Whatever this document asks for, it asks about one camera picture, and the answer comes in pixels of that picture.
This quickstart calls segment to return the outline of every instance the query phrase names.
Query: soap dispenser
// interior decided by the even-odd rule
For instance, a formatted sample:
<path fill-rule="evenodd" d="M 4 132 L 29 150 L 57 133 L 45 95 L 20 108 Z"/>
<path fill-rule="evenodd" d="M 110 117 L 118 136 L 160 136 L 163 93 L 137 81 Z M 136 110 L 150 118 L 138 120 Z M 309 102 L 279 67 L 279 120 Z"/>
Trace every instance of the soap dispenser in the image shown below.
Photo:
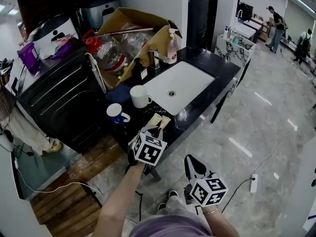
<path fill-rule="evenodd" d="M 170 59 L 170 61 L 168 62 L 168 64 L 174 64 L 177 62 L 177 40 L 174 35 L 176 31 L 178 30 L 173 28 L 169 29 L 170 40 L 168 41 L 168 58 Z"/>

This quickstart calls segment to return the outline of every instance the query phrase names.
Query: backpack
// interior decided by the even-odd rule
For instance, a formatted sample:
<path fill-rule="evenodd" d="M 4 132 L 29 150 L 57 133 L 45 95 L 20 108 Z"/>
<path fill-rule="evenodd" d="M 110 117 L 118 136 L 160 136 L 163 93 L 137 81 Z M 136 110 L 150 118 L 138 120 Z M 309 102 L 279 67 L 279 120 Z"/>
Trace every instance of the backpack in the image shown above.
<path fill-rule="evenodd" d="M 307 52 L 309 46 L 310 46 L 310 39 L 311 37 L 308 39 L 307 38 L 307 34 L 306 34 L 306 38 L 303 39 L 303 42 L 302 42 L 302 50 L 304 50 L 305 52 Z"/>

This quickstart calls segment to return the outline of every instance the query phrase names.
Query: white mug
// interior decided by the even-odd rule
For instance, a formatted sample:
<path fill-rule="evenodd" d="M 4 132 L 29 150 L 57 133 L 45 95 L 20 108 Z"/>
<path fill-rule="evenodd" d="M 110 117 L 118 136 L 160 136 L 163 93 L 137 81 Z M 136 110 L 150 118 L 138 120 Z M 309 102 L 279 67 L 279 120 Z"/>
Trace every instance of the white mug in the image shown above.
<path fill-rule="evenodd" d="M 147 90 L 143 85 L 132 87 L 129 93 L 136 108 L 144 108 L 153 102 L 153 98 L 147 94 Z"/>
<path fill-rule="evenodd" d="M 120 104 L 111 104 L 107 108 L 107 115 L 115 124 L 123 124 L 130 121 L 130 116 L 123 112 Z"/>

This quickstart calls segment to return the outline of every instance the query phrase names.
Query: faucet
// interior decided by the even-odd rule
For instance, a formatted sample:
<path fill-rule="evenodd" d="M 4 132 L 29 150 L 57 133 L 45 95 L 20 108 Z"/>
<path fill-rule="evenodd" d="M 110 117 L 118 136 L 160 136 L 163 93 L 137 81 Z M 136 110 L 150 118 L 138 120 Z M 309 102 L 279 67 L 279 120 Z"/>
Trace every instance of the faucet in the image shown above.
<path fill-rule="evenodd" d="M 240 12 L 241 12 L 241 17 L 242 17 L 242 10 L 239 10 L 237 19 L 239 18 L 239 13 L 240 13 Z"/>
<path fill-rule="evenodd" d="M 162 61 L 164 63 L 168 63 L 170 61 L 170 58 L 165 57 L 158 53 L 156 45 L 151 45 L 148 51 L 149 51 L 151 66 L 155 70 L 160 68 L 159 61 Z"/>

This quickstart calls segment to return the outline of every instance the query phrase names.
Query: sink drain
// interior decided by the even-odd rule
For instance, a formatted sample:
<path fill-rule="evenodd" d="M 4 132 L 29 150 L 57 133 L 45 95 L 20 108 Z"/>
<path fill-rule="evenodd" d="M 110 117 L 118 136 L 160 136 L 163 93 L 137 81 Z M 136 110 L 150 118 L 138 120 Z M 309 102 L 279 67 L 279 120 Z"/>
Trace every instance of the sink drain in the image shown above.
<path fill-rule="evenodd" d="M 174 92 L 173 90 L 169 91 L 168 95 L 169 95 L 169 97 L 174 97 L 176 95 L 176 92 Z"/>

